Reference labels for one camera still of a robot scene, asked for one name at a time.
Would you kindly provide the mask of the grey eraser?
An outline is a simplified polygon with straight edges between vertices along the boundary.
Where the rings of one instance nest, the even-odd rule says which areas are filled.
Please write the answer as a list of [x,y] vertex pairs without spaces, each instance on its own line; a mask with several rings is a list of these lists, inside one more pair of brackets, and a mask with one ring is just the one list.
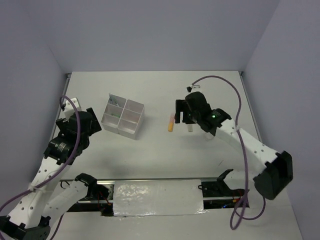
[[191,124],[187,125],[187,130],[188,132],[192,133],[193,132],[193,126]]

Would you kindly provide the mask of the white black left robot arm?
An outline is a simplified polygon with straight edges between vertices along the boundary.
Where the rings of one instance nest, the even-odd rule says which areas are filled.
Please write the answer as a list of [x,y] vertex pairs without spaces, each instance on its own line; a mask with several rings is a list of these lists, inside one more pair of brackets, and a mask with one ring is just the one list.
[[52,197],[76,157],[88,148],[90,136],[102,129],[92,108],[60,118],[56,125],[59,133],[48,143],[27,193],[19,195],[16,207],[0,218],[0,233],[12,240],[47,239],[52,226],[60,224],[63,215],[77,201],[91,200],[100,190],[96,178],[81,173],[64,191]]

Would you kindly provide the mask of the orange pink highlighter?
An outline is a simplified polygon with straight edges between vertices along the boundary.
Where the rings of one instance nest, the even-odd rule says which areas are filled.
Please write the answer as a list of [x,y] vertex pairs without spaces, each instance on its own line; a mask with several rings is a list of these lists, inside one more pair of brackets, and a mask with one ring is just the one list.
[[168,123],[168,128],[167,128],[168,132],[172,132],[173,131],[174,124],[175,124],[175,114],[172,113],[170,115],[170,118],[169,118],[169,123]]

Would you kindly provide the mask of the green translucent correction tape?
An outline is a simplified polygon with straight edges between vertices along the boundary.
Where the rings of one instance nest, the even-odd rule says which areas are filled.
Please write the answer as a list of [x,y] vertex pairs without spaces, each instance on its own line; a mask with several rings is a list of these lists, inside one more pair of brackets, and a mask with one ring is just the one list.
[[120,118],[120,116],[119,115],[117,115],[117,114],[111,114],[111,116],[113,116],[113,117],[116,117],[116,118]]

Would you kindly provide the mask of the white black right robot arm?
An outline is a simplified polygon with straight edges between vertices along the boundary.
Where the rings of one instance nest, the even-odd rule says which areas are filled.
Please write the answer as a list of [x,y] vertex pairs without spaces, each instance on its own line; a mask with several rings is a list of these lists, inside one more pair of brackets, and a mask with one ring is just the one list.
[[257,175],[255,189],[266,199],[274,200],[293,180],[293,160],[287,151],[278,152],[237,126],[221,108],[211,108],[199,92],[175,101],[175,123],[197,124],[206,133],[225,141],[252,164]]

